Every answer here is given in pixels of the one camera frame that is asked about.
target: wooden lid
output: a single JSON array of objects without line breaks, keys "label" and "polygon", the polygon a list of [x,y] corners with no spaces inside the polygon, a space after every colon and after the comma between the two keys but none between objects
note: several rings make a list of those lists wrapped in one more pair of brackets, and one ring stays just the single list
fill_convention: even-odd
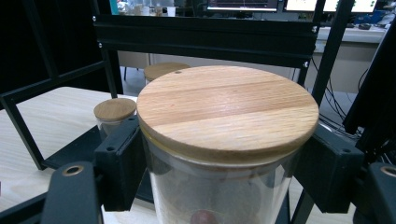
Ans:
[{"label": "wooden lid", "polygon": [[137,99],[146,137],[189,161],[258,164],[300,147],[318,105],[298,84],[262,70],[204,66],[167,74]]},{"label": "wooden lid", "polygon": [[94,115],[101,120],[117,121],[131,116],[136,110],[136,103],[131,99],[115,98],[100,103],[93,110]]},{"label": "wooden lid", "polygon": [[190,68],[189,65],[184,63],[156,63],[149,65],[144,69],[145,78],[148,81],[152,81],[157,77],[161,77],[165,74],[176,72],[177,70]]}]

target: gray floor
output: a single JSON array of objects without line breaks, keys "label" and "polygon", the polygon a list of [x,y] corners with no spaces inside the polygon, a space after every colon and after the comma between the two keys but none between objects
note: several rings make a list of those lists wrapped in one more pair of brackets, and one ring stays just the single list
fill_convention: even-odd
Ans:
[{"label": "gray floor", "polygon": [[[139,92],[143,90],[146,85],[143,71],[143,69],[128,67],[126,70],[126,78],[124,80],[124,67],[120,67],[122,87],[125,95],[138,96]],[[355,100],[356,94],[347,92],[334,92],[334,97],[332,97],[327,92],[326,96],[327,98],[323,97],[319,111],[323,119],[326,117],[333,122],[331,122],[332,126],[329,126],[329,123],[326,122],[321,122],[321,124],[330,128],[334,133],[348,141],[350,144],[355,145],[356,140],[354,140],[354,138],[356,136],[346,136],[342,126],[343,119],[341,118],[340,114],[343,116],[344,114],[342,111],[344,111],[345,114],[348,112],[353,101]],[[338,109],[338,111],[335,110],[334,102],[337,102],[340,105],[342,111],[340,109]]]}]

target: jar lid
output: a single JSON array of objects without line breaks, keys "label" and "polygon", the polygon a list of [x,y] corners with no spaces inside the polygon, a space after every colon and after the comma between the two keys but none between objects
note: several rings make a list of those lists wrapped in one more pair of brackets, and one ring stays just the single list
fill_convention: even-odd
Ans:
[{"label": "jar lid", "polygon": [[93,110],[94,115],[101,120],[117,121],[131,116],[136,110],[136,103],[131,99],[114,98],[103,101]]},{"label": "jar lid", "polygon": [[184,63],[155,63],[145,68],[145,78],[148,81],[152,81],[157,77],[161,77],[165,74],[176,72],[181,69],[190,68],[189,65]]},{"label": "jar lid", "polygon": [[149,141],[181,159],[263,164],[314,132],[318,105],[298,84],[258,69],[203,66],[167,74],[137,99]]}]

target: white desk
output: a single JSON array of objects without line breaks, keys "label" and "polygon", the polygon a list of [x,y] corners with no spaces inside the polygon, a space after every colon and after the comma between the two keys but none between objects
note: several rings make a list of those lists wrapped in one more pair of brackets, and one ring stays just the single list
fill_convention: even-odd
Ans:
[{"label": "white desk", "polygon": [[[135,97],[120,97],[136,100]],[[49,91],[18,109],[44,158],[88,131],[96,124],[93,108],[110,99],[110,93],[75,88]],[[53,170],[39,171],[5,110],[0,111],[0,212],[48,190]],[[293,179],[290,185],[290,210],[293,212],[302,187]],[[154,206],[135,199],[130,212],[104,212],[105,223],[158,223]],[[321,214],[314,207],[307,223],[352,223],[353,209],[347,215]]]}]

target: monitor screen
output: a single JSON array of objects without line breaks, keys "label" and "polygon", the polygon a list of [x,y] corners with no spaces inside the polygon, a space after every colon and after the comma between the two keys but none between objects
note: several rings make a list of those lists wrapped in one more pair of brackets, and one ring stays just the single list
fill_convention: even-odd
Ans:
[{"label": "monitor screen", "polygon": [[276,12],[278,0],[208,0],[209,10]]},{"label": "monitor screen", "polygon": [[[373,12],[377,0],[355,0],[352,12]],[[286,11],[314,11],[316,0],[288,0],[285,2]],[[335,12],[338,0],[326,0],[323,11]]]}]

